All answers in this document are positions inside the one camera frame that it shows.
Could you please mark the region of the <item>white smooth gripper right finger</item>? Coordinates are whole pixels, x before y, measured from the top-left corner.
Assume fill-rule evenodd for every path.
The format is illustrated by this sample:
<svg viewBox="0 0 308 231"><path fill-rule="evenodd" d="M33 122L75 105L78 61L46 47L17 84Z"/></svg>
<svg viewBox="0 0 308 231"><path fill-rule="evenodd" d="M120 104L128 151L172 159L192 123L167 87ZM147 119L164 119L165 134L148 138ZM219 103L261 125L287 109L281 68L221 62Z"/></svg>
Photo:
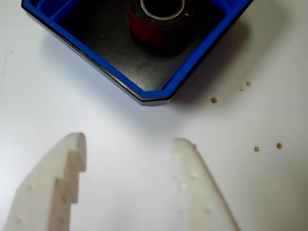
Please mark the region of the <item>white smooth gripper right finger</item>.
<svg viewBox="0 0 308 231"><path fill-rule="evenodd" d="M176 161L184 231L239 231L226 200L196 145L175 138L171 153Z"/></svg>

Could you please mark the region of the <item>white stepped gripper left finger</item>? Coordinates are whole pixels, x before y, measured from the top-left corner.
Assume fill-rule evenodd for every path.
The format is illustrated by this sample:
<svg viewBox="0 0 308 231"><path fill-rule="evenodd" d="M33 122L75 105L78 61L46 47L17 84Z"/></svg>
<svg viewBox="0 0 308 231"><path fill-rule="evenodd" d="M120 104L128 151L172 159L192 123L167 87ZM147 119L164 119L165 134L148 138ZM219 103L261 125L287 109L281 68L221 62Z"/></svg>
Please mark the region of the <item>white stepped gripper left finger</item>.
<svg viewBox="0 0 308 231"><path fill-rule="evenodd" d="M78 202L79 175L87 168L81 132L59 140L33 167L16 190L5 231L67 231L71 205Z"/></svg>

